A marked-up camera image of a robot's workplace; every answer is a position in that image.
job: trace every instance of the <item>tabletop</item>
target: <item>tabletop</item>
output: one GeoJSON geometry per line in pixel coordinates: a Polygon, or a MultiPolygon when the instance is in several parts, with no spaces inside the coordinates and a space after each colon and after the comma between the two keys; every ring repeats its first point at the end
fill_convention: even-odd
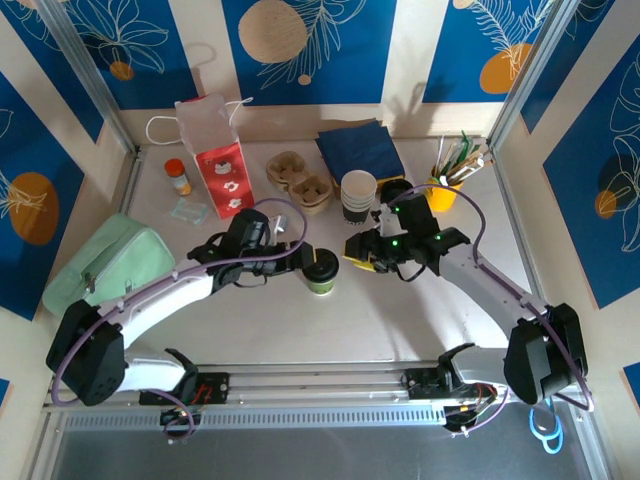
{"type": "MultiPolygon", "coordinates": [[[[424,182],[437,156],[437,140],[396,140],[396,148],[414,184],[424,182]]],[[[245,143],[242,145],[256,200],[288,198],[267,180],[266,162],[292,150],[310,169],[328,175],[314,142],[245,143]]],[[[193,192],[190,201],[210,205],[195,161],[182,145],[145,147],[128,214],[153,228],[176,261],[211,235],[225,231],[230,220],[211,212],[198,226],[171,216],[178,195],[163,164],[181,158],[193,192]]],[[[528,288],[516,240],[495,174],[485,168],[463,190],[487,216],[480,251],[516,283],[528,288]]],[[[290,224],[282,236],[295,240],[302,222],[279,204],[260,207],[272,215],[284,213],[290,224]]],[[[441,228],[455,226],[475,238],[480,221],[463,199],[446,213],[436,214],[441,228]]],[[[344,241],[363,227],[348,225],[339,201],[309,217],[307,241],[336,254],[344,241]]],[[[380,275],[354,267],[340,258],[336,285],[329,295],[315,296],[298,274],[269,280],[261,288],[226,287],[214,296],[189,305],[146,332],[140,341],[155,349],[176,348],[197,364],[264,364],[383,362],[435,360],[445,350],[473,341],[485,347],[505,347],[507,340],[487,314],[465,293],[429,271],[415,282],[403,283],[393,274],[380,275]]]]}

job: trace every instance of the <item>navy blue napkin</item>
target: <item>navy blue napkin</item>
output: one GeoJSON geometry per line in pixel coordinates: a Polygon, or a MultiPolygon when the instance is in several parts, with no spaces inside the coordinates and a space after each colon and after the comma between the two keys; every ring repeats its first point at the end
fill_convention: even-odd
{"type": "Polygon", "coordinates": [[[378,180],[404,175],[389,130],[377,121],[360,127],[319,132],[318,136],[316,144],[338,184],[351,170],[365,170],[378,180]]]}

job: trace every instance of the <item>pen holder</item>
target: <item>pen holder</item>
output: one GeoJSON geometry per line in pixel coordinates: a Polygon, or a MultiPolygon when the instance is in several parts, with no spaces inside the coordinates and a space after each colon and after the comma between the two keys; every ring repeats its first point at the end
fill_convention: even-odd
{"type": "MultiPolygon", "coordinates": [[[[429,178],[427,183],[430,185],[439,185],[433,177],[429,178]]],[[[463,183],[450,185],[450,187],[460,190],[463,183]]],[[[455,202],[456,197],[458,196],[455,192],[445,190],[444,188],[428,188],[425,195],[427,197],[427,202],[429,203],[429,208],[431,208],[432,212],[446,212],[453,207],[453,202],[455,202]]]]}

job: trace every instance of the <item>pill bottle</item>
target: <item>pill bottle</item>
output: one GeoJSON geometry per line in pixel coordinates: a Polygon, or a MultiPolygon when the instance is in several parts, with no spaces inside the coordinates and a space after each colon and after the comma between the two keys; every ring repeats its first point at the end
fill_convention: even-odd
{"type": "Polygon", "coordinates": [[[164,169],[171,178],[171,183],[180,195],[189,195],[191,193],[191,184],[184,170],[182,160],[172,158],[164,164],[164,169]]]}

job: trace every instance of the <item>mint green bag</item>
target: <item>mint green bag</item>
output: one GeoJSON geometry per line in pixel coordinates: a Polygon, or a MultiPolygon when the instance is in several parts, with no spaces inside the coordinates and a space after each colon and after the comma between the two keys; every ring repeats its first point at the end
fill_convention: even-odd
{"type": "Polygon", "coordinates": [[[156,232],[116,214],[56,275],[42,301],[49,311],[62,317],[67,307],[80,299],[98,305],[141,287],[173,267],[175,260],[156,232]]]}

